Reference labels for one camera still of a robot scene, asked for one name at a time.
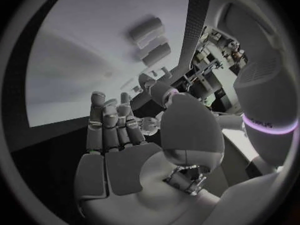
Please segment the purple light ring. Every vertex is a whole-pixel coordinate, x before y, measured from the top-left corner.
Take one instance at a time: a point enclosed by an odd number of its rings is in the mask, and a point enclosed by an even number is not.
[[[242,120],[244,121],[244,123],[249,126],[250,128],[253,128],[254,130],[260,131],[262,133],[265,134],[272,134],[272,135],[283,135],[283,134],[288,134],[292,131],[295,130],[295,128],[298,126],[298,120],[296,120],[294,123],[292,123],[291,125],[285,126],[285,127],[281,127],[281,128],[268,128],[268,127],[264,127],[261,125],[258,125],[254,122],[252,122],[249,118],[246,117],[245,114],[243,114],[242,116]]]

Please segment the machinery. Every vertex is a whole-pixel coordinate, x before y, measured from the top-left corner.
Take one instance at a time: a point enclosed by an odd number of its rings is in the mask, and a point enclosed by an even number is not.
[[[262,224],[299,176],[297,44],[266,0],[28,0],[10,26],[0,168],[37,223],[66,224],[10,152],[47,128],[49,139],[87,126],[73,188],[90,224]],[[162,112],[136,116],[149,101]],[[223,129],[249,139],[260,174],[216,196],[205,184]]]

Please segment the glowing purple ring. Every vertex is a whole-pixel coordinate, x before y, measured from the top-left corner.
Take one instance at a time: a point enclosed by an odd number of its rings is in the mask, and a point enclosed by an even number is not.
[[[248,125],[250,128],[253,128],[253,129],[263,132],[265,134],[273,134],[273,135],[288,134],[288,133],[294,131],[295,128],[298,126],[298,120],[296,120],[293,124],[285,126],[285,127],[269,128],[269,127],[264,127],[264,126],[254,123],[248,117],[246,117],[245,114],[243,114],[241,117],[242,117],[242,120],[244,121],[244,123],[246,125]]]

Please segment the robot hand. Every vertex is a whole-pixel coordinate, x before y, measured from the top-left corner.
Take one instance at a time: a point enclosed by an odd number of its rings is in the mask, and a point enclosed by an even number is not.
[[[205,176],[198,173],[200,168],[201,173],[207,174],[214,169],[215,164],[208,162],[213,153],[201,153],[203,151],[198,149],[196,156],[190,156],[189,139],[186,143],[175,142],[174,147],[168,144],[176,138],[173,132],[177,132],[177,125],[191,127],[189,113],[186,122],[173,121],[178,107],[192,101],[189,108],[195,109],[195,113],[199,110],[199,107],[193,107],[195,104],[190,97],[181,94],[176,97],[173,98],[174,105],[169,106],[162,118],[164,145],[161,148],[145,141],[126,93],[122,93],[119,106],[115,99],[105,102],[101,92],[92,94],[87,154],[79,162],[74,184],[79,210],[92,224],[185,224],[185,218],[191,217],[191,212],[201,210],[202,206],[206,211],[207,207],[214,207],[218,198],[201,189]],[[181,110],[176,116],[185,117],[184,113]],[[181,135],[182,139],[186,138],[184,133]],[[195,221],[205,216],[204,213],[196,214]]]

